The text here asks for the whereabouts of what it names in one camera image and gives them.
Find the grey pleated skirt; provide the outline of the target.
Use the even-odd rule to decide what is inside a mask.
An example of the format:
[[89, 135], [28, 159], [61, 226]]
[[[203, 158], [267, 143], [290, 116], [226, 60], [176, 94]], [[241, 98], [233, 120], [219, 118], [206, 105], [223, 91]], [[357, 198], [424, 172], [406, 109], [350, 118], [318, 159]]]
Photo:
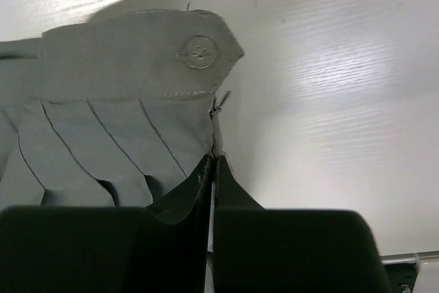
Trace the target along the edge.
[[148, 10], [1, 45], [1, 208], [146, 207], [222, 152], [244, 56], [209, 11]]

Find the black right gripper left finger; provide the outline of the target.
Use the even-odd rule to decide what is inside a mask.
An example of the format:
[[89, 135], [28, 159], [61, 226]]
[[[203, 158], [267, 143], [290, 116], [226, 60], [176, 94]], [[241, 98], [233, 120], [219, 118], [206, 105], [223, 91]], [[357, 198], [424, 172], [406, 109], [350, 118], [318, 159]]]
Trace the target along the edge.
[[1, 212], [2, 292], [203, 292], [211, 157], [148, 207]]

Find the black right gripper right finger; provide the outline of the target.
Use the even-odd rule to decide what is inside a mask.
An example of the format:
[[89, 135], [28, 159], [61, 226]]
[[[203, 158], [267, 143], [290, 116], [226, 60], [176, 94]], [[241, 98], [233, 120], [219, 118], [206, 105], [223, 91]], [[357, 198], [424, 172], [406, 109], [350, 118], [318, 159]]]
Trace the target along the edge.
[[217, 160], [216, 292], [389, 292], [373, 234], [354, 211], [265, 209]]

